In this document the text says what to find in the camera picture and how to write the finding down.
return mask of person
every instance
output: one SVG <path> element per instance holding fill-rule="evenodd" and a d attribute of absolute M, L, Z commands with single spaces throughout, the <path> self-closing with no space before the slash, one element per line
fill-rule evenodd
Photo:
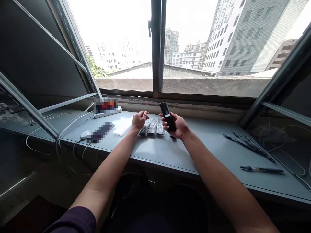
<path fill-rule="evenodd" d="M 45 232 L 95 232 L 114 190 L 102 232 L 207 232 L 204 199 L 194 189 L 179 186 L 168 191 L 162 201 L 156 201 L 144 176 L 121 176 L 148 114 L 141 111 L 133 116 L 127 135 L 102 162 L 70 209 Z M 185 120 L 171 115 L 176 131 L 168 131 L 169 126 L 160 114 L 163 128 L 183 142 L 204 184 L 235 231 L 278 232 L 256 199 L 203 145 Z"/>

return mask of window latch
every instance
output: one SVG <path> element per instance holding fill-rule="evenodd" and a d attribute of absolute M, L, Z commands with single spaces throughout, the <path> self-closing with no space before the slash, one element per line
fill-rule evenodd
<path fill-rule="evenodd" d="M 149 31 L 149 37 L 151 37 L 151 18 L 148 20 L 148 31 Z"/>

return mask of forearm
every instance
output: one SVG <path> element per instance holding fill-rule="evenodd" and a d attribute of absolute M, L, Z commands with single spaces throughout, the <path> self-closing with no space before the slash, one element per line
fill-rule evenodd
<path fill-rule="evenodd" d="M 183 143 L 203 182 L 236 231 L 278 232 L 251 193 L 210 153 L 194 133 L 189 132 Z"/>
<path fill-rule="evenodd" d="M 71 208 L 84 206 L 93 212 L 98 221 L 129 160 L 137 134 L 135 129 L 127 133 L 96 170 Z"/>

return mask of purple sleeve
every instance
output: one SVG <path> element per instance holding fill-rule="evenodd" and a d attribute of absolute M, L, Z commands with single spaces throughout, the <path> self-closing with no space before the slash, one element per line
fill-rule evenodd
<path fill-rule="evenodd" d="M 93 233 L 96 229 L 94 214 L 87 208 L 77 206 L 49 226 L 44 233 Z"/>

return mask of desk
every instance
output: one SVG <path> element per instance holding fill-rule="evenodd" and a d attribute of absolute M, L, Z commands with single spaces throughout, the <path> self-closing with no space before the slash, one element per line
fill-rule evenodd
<path fill-rule="evenodd" d="M 72 112 L 72 114 L 60 116 L 50 121 L 57 130 L 60 131 L 65 128 L 70 123 L 70 119 L 81 113 L 81 111 L 66 109 L 56 109 L 51 111 L 54 116 L 68 111 Z M 70 145 L 73 145 L 73 143 L 79 140 L 82 132 L 87 130 L 93 132 L 103 124 L 103 122 L 113 122 L 115 126 L 112 131 L 114 131 L 121 127 L 123 120 L 130 119 L 134 114 L 135 112 L 122 112 L 97 119 L 91 118 L 82 126 L 78 127 L 89 116 L 83 117 L 82 119 L 79 119 L 77 123 L 73 124 L 66 135 L 62 138 L 62 141 L 66 141 Z M 149 116 L 150 118 L 160 118 L 158 115 L 153 114 L 149 114 Z M 265 157 L 262 157 L 222 136 L 223 134 L 233 136 L 232 132 L 235 132 L 241 136 L 250 137 L 250 135 L 239 125 L 191 118 L 185 118 L 185 121 L 211 153 L 247 188 L 259 191 L 263 194 L 273 195 L 274 197 L 282 197 L 311 204 L 311 193 L 280 164 L 273 164 Z M 11 130 L 25 134 L 29 134 L 36 129 L 32 128 L 26 130 L 26 128 L 31 127 L 19 126 L 16 123 L 8 124 L 7 122 L 5 128 L 10 129 L 10 127 Z M 122 137 L 115 135 L 112 131 L 99 143 L 92 143 L 89 147 L 111 152 L 122 140 Z M 36 131 L 34 136 L 46 138 L 51 141 L 51 137 L 43 130 Z M 86 146 L 88 143 L 82 141 L 79 144 Z M 164 166 L 169 169 L 199 175 L 183 143 L 178 139 L 171 139 L 168 133 L 164 137 L 137 136 L 137 142 L 134 145 L 131 158 Z M 240 169 L 241 165 L 279 168 L 285 170 L 285 172 L 283 172 L 283 174 L 247 172 Z"/>

